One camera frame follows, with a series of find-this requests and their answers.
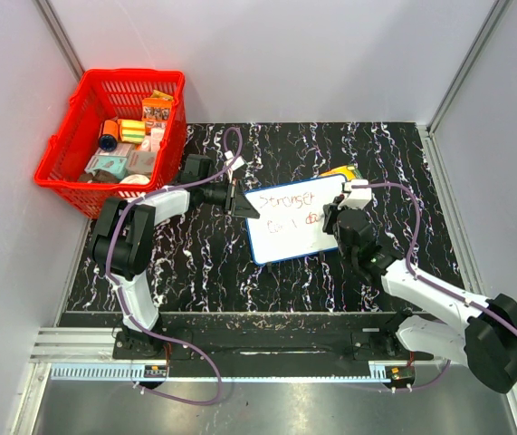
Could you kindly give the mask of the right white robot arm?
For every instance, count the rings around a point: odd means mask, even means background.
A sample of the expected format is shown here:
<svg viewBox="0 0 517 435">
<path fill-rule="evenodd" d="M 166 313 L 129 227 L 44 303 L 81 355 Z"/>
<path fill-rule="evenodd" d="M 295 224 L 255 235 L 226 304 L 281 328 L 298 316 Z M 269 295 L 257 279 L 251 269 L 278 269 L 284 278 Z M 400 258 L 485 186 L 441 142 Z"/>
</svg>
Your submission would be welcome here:
<svg viewBox="0 0 517 435">
<path fill-rule="evenodd" d="M 490 299 L 415 269 L 397 251 L 379 243 L 360 209 L 327 204 L 322 230 L 334 236 L 341 258 L 364 284 L 379 286 L 431 314 L 409 315 L 379 338 L 381 351 L 399 359 L 430 353 L 468 368 L 489 389 L 509 392 L 517 383 L 517 302 Z"/>
</svg>

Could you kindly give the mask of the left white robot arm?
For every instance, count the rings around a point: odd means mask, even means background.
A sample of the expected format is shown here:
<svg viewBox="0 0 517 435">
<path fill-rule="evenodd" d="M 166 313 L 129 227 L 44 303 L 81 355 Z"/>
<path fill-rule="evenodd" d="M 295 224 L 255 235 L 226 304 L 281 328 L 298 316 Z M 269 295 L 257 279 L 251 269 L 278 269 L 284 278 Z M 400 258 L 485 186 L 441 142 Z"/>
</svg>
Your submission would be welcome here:
<svg viewBox="0 0 517 435">
<path fill-rule="evenodd" d="M 160 355 L 165 345 L 158 324 L 146 269 L 153 249 L 155 228 L 201 205 L 219 206 L 227 215 L 257 219 L 260 213 L 246 198 L 239 179 L 217 181 L 214 161 L 201 155 L 187 157 L 176 186 L 129 208 L 126 199 L 107 198 L 90 241 L 91 259 L 108 274 L 118 294 L 126 330 L 134 331 L 133 348 L 145 358 Z"/>
</svg>

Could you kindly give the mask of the white blue-framed whiteboard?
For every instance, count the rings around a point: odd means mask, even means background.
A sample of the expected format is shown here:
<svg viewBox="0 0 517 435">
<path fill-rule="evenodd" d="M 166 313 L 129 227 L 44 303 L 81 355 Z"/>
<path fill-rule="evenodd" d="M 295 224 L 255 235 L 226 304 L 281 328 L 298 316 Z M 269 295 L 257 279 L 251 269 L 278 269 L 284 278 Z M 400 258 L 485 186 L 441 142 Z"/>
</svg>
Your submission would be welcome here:
<svg viewBox="0 0 517 435">
<path fill-rule="evenodd" d="M 246 220 L 253 261 L 265 266 L 336 249 L 334 236 L 322 231 L 323 206 L 341 193 L 345 181 L 335 174 L 248 191 L 246 198 L 260 214 Z"/>
</svg>

